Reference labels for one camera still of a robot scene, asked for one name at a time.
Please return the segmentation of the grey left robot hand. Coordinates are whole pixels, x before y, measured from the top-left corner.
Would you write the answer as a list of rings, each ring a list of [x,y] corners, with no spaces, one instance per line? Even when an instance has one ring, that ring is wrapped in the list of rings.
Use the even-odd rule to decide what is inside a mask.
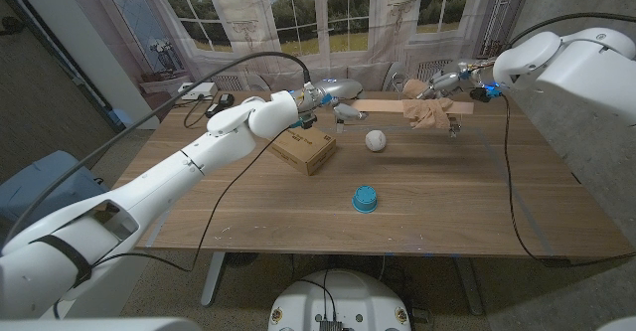
[[[357,99],[363,91],[361,83],[352,79],[325,79],[317,82],[315,86],[323,94],[321,103],[332,109],[333,114],[339,120],[364,120],[368,114],[359,111],[344,100]]]

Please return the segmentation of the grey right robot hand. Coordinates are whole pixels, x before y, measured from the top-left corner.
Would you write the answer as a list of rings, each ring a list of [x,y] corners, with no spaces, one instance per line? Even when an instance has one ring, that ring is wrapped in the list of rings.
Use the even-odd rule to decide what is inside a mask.
[[[468,91],[477,86],[476,76],[481,67],[474,60],[455,60],[445,65],[426,82],[417,99],[438,99]]]

